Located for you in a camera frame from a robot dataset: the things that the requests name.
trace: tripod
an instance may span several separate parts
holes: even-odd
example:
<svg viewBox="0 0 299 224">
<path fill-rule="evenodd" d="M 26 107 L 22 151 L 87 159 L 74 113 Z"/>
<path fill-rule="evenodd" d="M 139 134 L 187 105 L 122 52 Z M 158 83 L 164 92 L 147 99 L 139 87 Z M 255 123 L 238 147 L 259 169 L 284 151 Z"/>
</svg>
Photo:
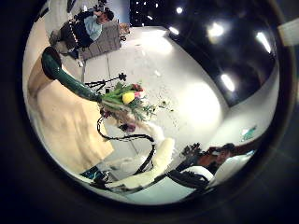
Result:
<svg viewBox="0 0 299 224">
<path fill-rule="evenodd" d="M 119 80 L 123 80 L 126 81 L 127 75 L 125 75 L 124 73 L 120 73 L 118 77 L 114 77 L 110 80 L 102 80 L 102 81 L 96 81 L 96 82 L 89 82 L 89 83 L 85 83 L 86 86 L 88 86 L 91 89 L 94 89 L 96 92 L 100 92 L 109 81 L 113 81 L 116 79 Z"/>
</svg>

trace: white wall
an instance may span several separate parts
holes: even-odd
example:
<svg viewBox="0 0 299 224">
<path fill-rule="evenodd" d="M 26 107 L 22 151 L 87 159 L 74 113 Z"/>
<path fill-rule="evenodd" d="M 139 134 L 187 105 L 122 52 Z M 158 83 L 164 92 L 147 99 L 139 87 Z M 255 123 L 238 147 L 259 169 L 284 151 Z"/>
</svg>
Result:
<svg viewBox="0 0 299 224">
<path fill-rule="evenodd" d="M 276 65 L 271 77 L 249 99 L 231 107 L 223 124 L 217 130 L 211 141 L 205 145 L 220 147 L 226 143 L 242 145 L 261 136 L 269 127 L 278 100 L 279 69 Z M 257 125 L 254 138 L 241 142 L 242 131 Z"/>
<path fill-rule="evenodd" d="M 179 153 L 195 142 L 206 144 L 222 124 L 228 106 L 200 64 L 165 33 L 161 27 L 132 29 L 120 50 L 87 61 L 85 80 L 123 72 L 128 83 L 142 81 L 153 104 L 169 99 L 175 111 L 161 110 L 153 122 L 164 129 L 165 136 L 176 140 Z M 119 134 L 108 126 L 107 131 Z M 137 150 L 150 149 L 147 141 L 133 144 Z M 123 148 L 115 149 L 113 154 L 126 154 Z"/>
</svg>

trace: wooden surface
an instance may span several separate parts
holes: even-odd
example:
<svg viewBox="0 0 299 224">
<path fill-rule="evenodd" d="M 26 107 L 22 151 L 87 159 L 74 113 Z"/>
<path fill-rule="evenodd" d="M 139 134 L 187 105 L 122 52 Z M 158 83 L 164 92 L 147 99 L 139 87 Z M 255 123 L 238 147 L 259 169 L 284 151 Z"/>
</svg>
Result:
<svg viewBox="0 0 299 224">
<path fill-rule="evenodd" d="M 96 130 L 97 103 L 84 100 L 44 75 L 40 58 L 28 81 L 30 117 L 50 155 L 63 167 L 82 173 L 107 157 L 112 145 Z"/>
</svg>

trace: spotlight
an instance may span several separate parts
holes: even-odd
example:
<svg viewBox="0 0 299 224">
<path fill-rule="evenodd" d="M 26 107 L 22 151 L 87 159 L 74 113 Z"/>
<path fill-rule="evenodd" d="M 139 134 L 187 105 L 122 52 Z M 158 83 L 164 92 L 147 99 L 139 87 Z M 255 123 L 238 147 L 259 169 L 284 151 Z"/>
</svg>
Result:
<svg viewBox="0 0 299 224">
<path fill-rule="evenodd" d="M 179 31 L 178 31 L 176 28 L 170 26 L 170 27 L 169 27 L 169 30 L 170 30 L 172 33 L 174 33 L 175 35 L 179 35 Z"/>
<path fill-rule="evenodd" d="M 262 32 L 259 32 L 256 35 L 256 38 L 263 44 L 265 50 L 267 50 L 268 53 L 271 53 L 271 47 L 270 47 L 270 44 L 269 44 L 268 40 L 266 39 L 265 35 Z"/>
<path fill-rule="evenodd" d="M 224 28 L 223 26 L 214 22 L 213 25 L 207 29 L 207 32 L 210 37 L 221 36 L 224 33 Z"/>
<path fill-rule="evenodd" d="M 177 13 L 180 14 L 183 12 L 183 9 L 181 7 L 177 7 Z"/>
<path fill-rule="evenodd" d="M 235 91 L 235 84 L 227 74 L 221 75 L 221 79 L 229 91 Z"/>
</svg>

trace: pink flower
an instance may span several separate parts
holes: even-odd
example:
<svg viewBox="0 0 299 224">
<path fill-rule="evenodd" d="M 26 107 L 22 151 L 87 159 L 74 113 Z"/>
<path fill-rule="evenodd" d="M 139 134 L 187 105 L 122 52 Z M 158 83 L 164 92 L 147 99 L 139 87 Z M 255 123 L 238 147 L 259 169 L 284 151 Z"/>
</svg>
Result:
<svg viewBox="0 0 299 224">
<path fill-rule="evenodd" d="M 134 91 L 143 91 L 142 87 L 138 84 L 133 84 L 133 90 Z"/>
<path fill-rule="evenodd" d="M 135 98 L 138 98 L 138 99 L 141 98 L 141 95 L 140 95 L 140 92 L 139 92 L 139 91 L 136 91 L 136 92 L 135 92 Z"/>
</svg>

